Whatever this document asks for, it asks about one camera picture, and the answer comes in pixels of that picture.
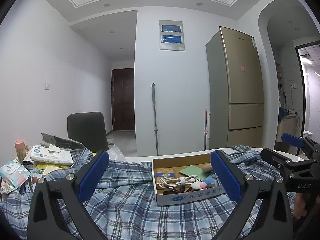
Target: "green paper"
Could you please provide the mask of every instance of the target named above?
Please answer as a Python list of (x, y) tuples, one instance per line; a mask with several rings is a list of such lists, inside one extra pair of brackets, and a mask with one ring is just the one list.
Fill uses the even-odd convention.
[(211, 171), (203, 172), (201, 168), (190, 165), (189, 167), (179, 171), (179, 173), (186, 175), (186, 176), (196, 175), (202, 181), (206, 177), (208, 177), (212, 172)]

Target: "blue gripper pad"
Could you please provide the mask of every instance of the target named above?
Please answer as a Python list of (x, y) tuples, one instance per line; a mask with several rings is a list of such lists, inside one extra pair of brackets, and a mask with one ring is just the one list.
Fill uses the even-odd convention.
[(304, 147), (304, 142), (303, 142), (303, 140), (301, 138), (295, 137), (295, 136), (293, 136), (291, 134), (288, 134), (288, 133), (284, 133), (281, 136), (281, 140), (286, 142), (286, 143), (289, 143), (292, 146), (297, 147), (297, 148)]
[(89, 200), (101, 177), (109, 165), (109, 154), (103, 151), (91, 169), (79, 183), (78, 200), (80, 203)]
[(221, 181), (229, 199), (240, 203), (242, 200), (241, 185), (217, 151), (211, 153), (211, 166)]

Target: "brown wooden door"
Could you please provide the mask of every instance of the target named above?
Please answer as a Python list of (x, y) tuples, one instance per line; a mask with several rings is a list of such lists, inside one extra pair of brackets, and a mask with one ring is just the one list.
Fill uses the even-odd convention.
[(135, 130), (134, 69), (113, 69), (111, 78), (113, 130)]

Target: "blue oval logo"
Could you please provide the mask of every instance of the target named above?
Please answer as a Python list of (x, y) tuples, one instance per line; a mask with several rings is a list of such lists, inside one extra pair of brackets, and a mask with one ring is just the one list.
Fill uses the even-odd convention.
[(183, 196), (181, 196), (181, 197), (173, 197), (172, 199), (171, 199), (171, 201), (181, 201), (181, 200), (183, 200), (185, 197), (183, 197)]

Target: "coiled charging cable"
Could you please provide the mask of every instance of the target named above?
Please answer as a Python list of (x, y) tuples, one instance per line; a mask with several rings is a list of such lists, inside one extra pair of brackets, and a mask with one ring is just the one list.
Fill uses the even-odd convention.
[(158, 185), (164, 189), (174, 189), (175, 187), (187, 185), (191, 186), (192, 183), (200, 181), (200, 178), (197, 175), (192, 175), (189, 177), (181, 177), (177, 179), (170, 178), (161, 178), (159, 179)]

